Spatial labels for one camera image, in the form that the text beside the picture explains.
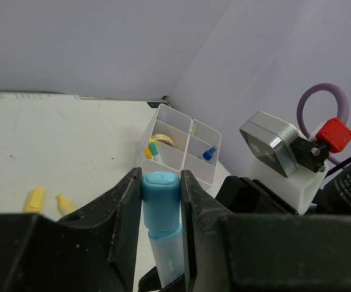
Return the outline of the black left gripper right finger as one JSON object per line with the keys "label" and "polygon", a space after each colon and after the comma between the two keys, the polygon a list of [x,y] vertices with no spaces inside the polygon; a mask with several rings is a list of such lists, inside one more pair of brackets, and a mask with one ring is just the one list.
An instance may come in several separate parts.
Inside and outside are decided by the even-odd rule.
{"label": "black left gripper right finger", "polygon": [[351,291],[351,216],[235,214],[181,172],[187,291]]}

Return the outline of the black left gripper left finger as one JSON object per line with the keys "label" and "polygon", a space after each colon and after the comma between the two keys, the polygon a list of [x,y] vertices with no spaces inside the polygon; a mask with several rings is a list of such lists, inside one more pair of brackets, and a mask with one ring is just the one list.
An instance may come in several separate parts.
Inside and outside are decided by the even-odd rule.
{"label": "black left gripper left finger", "polygon": [[0,214],[0,291],[131,291],[141,218],[142,170],[52,221]]}

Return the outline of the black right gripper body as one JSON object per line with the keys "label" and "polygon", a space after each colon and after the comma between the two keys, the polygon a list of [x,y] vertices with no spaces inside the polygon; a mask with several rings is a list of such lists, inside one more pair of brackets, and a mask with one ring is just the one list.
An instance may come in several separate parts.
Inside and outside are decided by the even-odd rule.
{"label": "black right gripper body", "polygon": [[256,160],[251,177],[228,176],[217,196],[233,213],[351,215],[351,157],[323,172],[299,167],[289,177]]}

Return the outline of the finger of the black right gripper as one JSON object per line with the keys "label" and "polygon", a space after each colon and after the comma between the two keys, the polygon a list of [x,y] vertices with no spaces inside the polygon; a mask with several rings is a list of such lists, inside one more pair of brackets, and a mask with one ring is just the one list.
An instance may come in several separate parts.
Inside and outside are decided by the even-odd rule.
{"label": "finger of the black right gripper", "polygon": [[145,274],[138,283],[138,292],[147,291],[160,291],[160,292],[184,292],[184,275],[174,282],[162,288],[159,280],[157,268],[154,266]]}

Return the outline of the light blue marker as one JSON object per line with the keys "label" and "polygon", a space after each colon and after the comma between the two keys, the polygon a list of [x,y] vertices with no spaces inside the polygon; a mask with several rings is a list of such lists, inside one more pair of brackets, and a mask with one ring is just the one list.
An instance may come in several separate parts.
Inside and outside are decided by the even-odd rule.
{"label": "light blue marker", "polygon": [[182,224],[173,231],[148,231],[153,257],[161,287],[179,279],[184,274]]}

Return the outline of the light blue marker cap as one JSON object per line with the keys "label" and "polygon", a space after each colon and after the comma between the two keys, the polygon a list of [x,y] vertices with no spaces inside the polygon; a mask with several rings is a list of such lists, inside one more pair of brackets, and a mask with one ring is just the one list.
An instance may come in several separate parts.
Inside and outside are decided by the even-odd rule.
{"label": "light blue marker cap", "polygon": [[142,179],[142,208],[146,228],[174,231],[180,220],[181,182],[171,172],[151,172]]}

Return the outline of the blue capped small marker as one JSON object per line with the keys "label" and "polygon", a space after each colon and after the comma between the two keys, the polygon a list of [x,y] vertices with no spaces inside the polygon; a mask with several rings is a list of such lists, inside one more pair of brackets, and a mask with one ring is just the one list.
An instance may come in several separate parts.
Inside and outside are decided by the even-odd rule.
{"label": "blue capped small marker", "polygon": [[209,148],[202,154],[202,158],[205,161],[210,161],[215,156],[217,150],[218,148],[215,145],[211,146],[211,148]]}

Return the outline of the yellow white pen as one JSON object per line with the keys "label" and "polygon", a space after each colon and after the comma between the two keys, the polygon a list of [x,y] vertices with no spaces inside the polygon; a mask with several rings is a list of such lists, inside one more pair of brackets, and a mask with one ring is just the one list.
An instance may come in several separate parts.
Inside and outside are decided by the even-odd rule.
{"label": "yellow white pen", "polygon": [[150,160],[153,159],[153,155],[152,155],[152,153],[151,153],[149,148],[145,148],[144,149],[144,153],[145,153],[145,156],[146,156],[147,159],[150,159]]}

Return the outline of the teal white pen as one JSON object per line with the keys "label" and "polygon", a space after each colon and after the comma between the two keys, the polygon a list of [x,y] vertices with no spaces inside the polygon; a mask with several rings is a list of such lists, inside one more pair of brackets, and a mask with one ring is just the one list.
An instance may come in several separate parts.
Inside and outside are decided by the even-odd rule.
{"label": "teal white pen", "polygon": [[158,162],[160,164],[163,164],[163,160],[162,160],[161,155],[159,153],[159,150],[158,150],[158,147],[156,145],[156,142],[152,138],[149,140],[149,148],[150,148],[150,151],[151,151],[151,153],[153,155],[153,159],[156,162]]}

